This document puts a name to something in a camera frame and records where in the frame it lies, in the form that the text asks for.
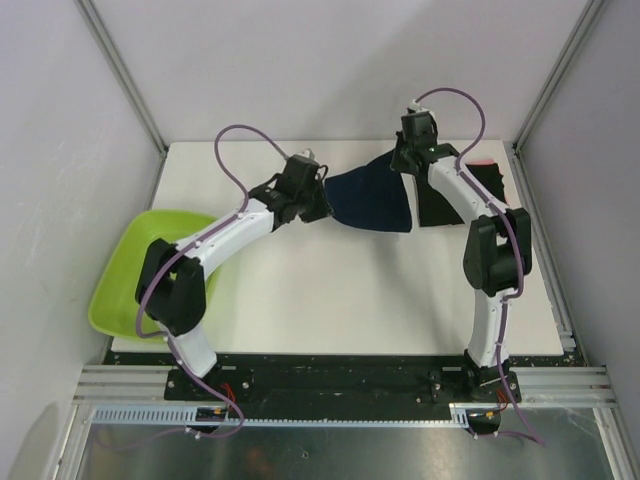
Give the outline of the left aluminium frame post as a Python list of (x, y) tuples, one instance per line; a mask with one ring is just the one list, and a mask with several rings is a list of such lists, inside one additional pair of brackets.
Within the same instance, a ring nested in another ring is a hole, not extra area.
[(168, 145), (163, 139), (153, 116), (143, 99), (143, 96), (126, 65), (120, 49), (116, 45), (105, 21), (102, 18), (94, 1), (75, 0), (74, 4), (78, 9), (85, 25), (94, 38), (101, 51), (109, 69), (119, 84), (124, 97), (129, 103), (134, 115), (143, 128), (146, 136), (154, 146), (154, 149), (161, 158), (165, 158), (168, 152)]

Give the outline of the aluminium front frame rail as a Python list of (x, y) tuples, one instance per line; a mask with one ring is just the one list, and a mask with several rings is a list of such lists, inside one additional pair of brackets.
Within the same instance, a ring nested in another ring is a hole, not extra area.
[[(164, 402), (171, 366), (88, 365), (72, 401), (76, 404)], [(516, 367), (528, 408), (613, 408), (613, 385), (604, 367)]]

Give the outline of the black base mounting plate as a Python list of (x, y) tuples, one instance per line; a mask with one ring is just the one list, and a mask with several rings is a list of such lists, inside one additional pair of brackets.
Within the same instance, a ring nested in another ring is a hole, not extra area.
[(230, 354), (203, 377), (184, 370), (170, 373), (165, 395), (204, 399), (212, 388), (249, 403), (282, 391), (304, 393), (413, 394), (420, 400), (491, 403), (520, 402), (517, 374), (508, 361), (476, 367), (466, 355)]

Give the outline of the folded black t shirt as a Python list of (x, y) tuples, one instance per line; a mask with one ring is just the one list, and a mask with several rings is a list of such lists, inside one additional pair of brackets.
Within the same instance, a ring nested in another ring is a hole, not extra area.
[(464, 164), (462, 171), (480, 188), (484, 197), (457, 173), (452, 162), (440, 165), (431, 176), (414, 181), (420, 227), (469, 224), (482, 215), (491, 217), (490, 201), (502, 210), (508, 206), (504, 176), (498, 163), (485, 166)]

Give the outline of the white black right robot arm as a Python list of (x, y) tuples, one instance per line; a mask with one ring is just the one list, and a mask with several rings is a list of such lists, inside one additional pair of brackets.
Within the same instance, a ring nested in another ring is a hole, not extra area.
[(468, 232), (462, 268), (474, 290), (473, 329), (461, 372), (446, 388), (473, 401), (494, 399), (509, 388), (506, 327), (532, 269), (530, 215), (493, 195), (451, 144), (439, 142), (430, 110), (410, 106), (396, 136), (391, 168), (413, 176), (419, 218), (444, 207)]

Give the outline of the aluminium frame post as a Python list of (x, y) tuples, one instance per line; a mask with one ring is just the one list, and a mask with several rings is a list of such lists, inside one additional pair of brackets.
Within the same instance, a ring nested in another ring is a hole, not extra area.
[(586, 2), (512, 142), (512, 148), (515, 152), (521, 151), (526, 145), (533, 130), (550, 106), (564, 78), (586, 45), (608, 4), (609, 1), (606, 0), (589, 0)]
[(153, 116), (143, 99), (143, 96), (126, 65), (120, 49), (116, 45), (105, 21), (102, 18), (94, 1), (75, 0), (74, 4), (78, 9), (85, 25), (94, 38), (101, 51), (109, 69), (119, 84), (124, 97), (129, 103), (134, 115), (143, 128), (146, 136), (154, 146), (154, 149), (161, 158), (165, 158), (168, 152), (168, 145), (163, 139)]

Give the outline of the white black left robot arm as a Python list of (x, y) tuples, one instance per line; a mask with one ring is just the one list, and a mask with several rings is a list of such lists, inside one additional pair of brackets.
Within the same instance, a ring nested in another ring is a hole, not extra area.
[(311, 150), (294, 154), (282, 172), (251, 189), (232, 213), (188, 237), (172, 243), (157, 239), (147, 248), (135, 300), (189, 371), (185, 385), (197, 398), (210, 399), (221, 387), (213, 369), (217, 354), (202, 326), (209, 278), (244, 247), (280, 227), (331, 216), (322, 168)]

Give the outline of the navy blue t shirt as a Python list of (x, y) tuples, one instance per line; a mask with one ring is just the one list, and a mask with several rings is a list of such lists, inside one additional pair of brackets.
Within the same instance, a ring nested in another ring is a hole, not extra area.
[(325, 180), (333, 218), (351, 228), (409, 233), (413, 222), (400, 173), (391, 169), (393, 152)]

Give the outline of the green plastic bin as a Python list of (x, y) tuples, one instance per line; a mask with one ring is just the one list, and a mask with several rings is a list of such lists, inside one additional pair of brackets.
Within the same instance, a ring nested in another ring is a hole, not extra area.
[(148, 210), (126, 228), (109, 259), (88, 308), (97, 331), (117, 339), (138, 341), (135, 290), (149, 245), (162, 238), (175, 242), (213, 223), (211, 215), (185, 210)]

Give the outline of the right aluminium frame post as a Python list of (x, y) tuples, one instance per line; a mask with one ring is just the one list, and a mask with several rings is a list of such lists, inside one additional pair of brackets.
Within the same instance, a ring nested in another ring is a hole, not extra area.
[(533, 130), (550, 106), (564, 78), (586, 45), (608, 4), (609, 1), (606, 0), (589, 0), (586, 2), (512, 142), (512, 148), (515, 152), (521, 151), (526, 145)]

